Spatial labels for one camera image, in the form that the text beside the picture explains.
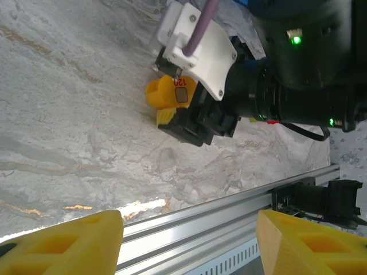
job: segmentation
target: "number label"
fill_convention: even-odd
[[[174,80],[175,86],[186,86],[186,81],[184,78],[179,78],[178,80]]]

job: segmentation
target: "green led light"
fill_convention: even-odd
[[[301,38],[299,36],[295,36],[291,39],[292,44],[298,45],[301,42]]]

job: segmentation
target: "yellow 3d-printed part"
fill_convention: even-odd
[[[256,235],[266,275],[367,274],[367,238],[271,210]]]
[[[157,126],[161,124],[169,124],[176,114],[176,108],[167,108],[157,111]]]
[[[119,211],[104,211],[10,239],[1,275],[115,274],[123,237]]]
[[[190,105],[196,89],[196,82],[189,76],[177,81],[170,76],[155,80],[146,88],[148,103],[155,109],[186,108]]]

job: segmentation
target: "white marble tabletop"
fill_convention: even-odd
[[[106,209],[136,221],[329,165],[329,142],[280,125],[244,119],[199,149],[156,129],[147,43],[166,5],[0,1],[0,237]],[[245,8],[223,0],[215,20],[261,55]]]

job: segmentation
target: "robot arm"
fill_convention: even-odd
[[[189,55],[200,11],[170,5],[151,42],[155,66],[172,77],[187,71],[199,84],[189,108],[161,130],[201,146],[214,135],[232,137],[240,118],[251,117],[322,141],[327,127],[349,132],[367,118],[365,1],[250,0],[248,8],[266,53],[261,60],[214,21]],[[293,123],[318,125],[323,136]]]

